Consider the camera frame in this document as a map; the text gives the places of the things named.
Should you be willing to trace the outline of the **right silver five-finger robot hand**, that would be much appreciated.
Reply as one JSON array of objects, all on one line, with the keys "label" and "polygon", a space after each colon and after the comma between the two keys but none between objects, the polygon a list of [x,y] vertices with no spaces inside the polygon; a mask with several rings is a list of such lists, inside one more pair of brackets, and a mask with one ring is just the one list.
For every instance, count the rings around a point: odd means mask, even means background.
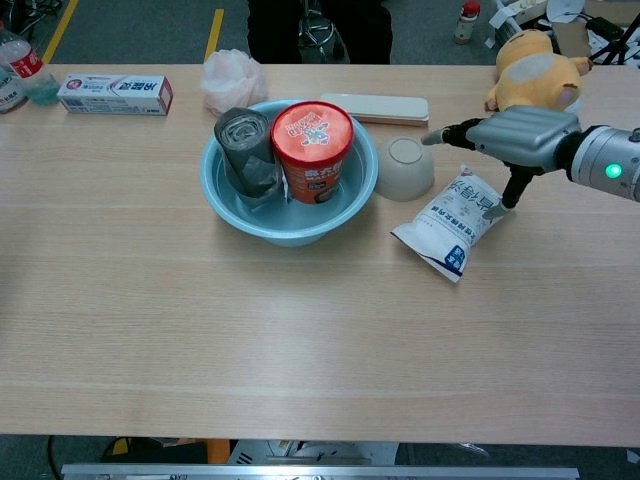
[{"label": "right silver five-finger robot hand", "polygon": [[578,138],[581,133],[579,120],[571,113],[515,105],[486,118],[428,132],[421,143],[478,151],[509,169],[510,178],[499,203],[483,214],[484,219],[493,221],[517,205],[534,177],[562,169],[566,162],[556,158],[556,150],[565,139]]}]

